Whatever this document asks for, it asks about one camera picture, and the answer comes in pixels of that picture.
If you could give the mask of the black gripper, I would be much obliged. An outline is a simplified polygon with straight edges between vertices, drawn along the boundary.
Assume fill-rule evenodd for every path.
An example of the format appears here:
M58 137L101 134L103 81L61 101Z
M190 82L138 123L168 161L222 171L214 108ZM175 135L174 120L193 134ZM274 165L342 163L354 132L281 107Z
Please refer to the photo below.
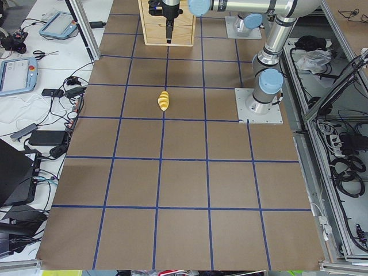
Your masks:
M149 14L166 18L166 43L172 43L174 19L183 13L180 0L149 0Z

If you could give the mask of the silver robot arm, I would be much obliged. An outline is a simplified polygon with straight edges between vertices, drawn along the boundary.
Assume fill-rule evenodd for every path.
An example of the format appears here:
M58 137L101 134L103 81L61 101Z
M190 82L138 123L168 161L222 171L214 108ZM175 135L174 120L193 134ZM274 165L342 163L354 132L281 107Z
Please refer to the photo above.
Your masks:
M259 13L238 13L237 16L226 16L225 25L228 39L260 40L260 26L263 16Z
M275 69L282 48L297 19L320 6L321 1L188 1L192 15L201 17L210 10L274 14L275 19L263 49L252 62L255 88L246 99L248 110L267 114L283 84L282 74Z

